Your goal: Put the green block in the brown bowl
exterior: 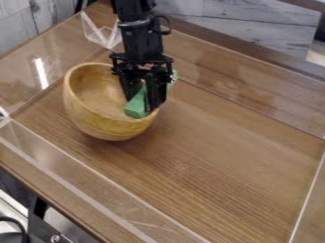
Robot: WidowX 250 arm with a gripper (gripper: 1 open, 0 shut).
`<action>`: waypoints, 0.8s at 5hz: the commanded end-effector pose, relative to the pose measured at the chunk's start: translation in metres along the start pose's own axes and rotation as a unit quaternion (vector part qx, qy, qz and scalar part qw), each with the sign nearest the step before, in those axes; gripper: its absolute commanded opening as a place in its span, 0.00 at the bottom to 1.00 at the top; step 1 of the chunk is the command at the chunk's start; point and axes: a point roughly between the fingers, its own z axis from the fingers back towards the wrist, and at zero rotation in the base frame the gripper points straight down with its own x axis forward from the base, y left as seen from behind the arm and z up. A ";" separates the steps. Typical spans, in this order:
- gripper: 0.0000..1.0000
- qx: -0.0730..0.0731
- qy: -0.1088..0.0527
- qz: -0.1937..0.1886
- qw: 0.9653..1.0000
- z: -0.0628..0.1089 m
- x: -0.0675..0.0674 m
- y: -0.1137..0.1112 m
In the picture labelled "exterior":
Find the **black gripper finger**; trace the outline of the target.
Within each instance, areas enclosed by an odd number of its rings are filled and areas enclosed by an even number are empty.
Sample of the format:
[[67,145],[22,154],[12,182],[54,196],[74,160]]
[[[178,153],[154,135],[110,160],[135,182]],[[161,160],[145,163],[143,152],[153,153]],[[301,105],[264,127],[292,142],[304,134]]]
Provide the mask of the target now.
[[119,74],[119,82],[126,100],[130,101],[143,88],[145,73],[141,71],[122,72]]
[[166,101],[167,86],[171,84],[171,79],[166,75],[149,73],[145,76],[146,82],[146,111],[151,112]]

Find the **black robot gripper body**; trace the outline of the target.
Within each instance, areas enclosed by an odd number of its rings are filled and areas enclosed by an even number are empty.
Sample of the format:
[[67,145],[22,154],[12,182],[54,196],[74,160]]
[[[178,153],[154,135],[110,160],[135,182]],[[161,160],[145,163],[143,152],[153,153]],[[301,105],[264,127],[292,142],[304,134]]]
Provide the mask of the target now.
[[113,73],[122,80],[143,80],[150,75],[157,80],[170,80],[173,59],[163,54],[162,15],[119,17],[123,51],[111,54]]

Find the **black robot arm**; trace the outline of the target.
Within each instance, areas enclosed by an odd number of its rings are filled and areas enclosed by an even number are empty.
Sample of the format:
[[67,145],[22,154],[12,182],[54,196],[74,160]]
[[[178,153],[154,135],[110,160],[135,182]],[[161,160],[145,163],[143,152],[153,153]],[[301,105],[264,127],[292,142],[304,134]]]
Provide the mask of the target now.
[[153,112],[166,101],[167,85],[173,82],[174,60],[163,55],[163,15],[153,11],[155,0],[111,0],[122,34],[123,51],[111,54],[113,74],[118,76],[126,100],[145,88],[145,110]]

